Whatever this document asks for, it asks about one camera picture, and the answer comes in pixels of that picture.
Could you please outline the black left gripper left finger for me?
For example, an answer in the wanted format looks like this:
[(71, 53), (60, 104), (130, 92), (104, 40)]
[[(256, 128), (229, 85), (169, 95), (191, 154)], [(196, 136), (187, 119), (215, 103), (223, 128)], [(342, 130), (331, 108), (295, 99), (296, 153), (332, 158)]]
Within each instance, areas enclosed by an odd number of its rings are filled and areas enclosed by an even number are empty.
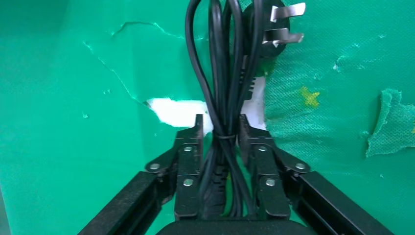
[(143, 235), (173, 197), (177, 220), (197, 218), (203, 137), (203, 115), (197, 114), (195, 125), (178, 131), (173, 146), (135, 175), (80, 234)]

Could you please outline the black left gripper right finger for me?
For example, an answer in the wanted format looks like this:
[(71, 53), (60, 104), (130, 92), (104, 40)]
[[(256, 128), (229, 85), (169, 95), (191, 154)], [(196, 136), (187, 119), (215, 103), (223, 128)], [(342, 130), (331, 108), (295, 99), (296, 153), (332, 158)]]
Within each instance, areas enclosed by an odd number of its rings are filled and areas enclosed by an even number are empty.
[(239, 146), (252, 177), (254, 204), (262, 223), (278, 235), (389, 235), (377, 219), (324, 176), (281, 150), (271, 134), (239, 118)]

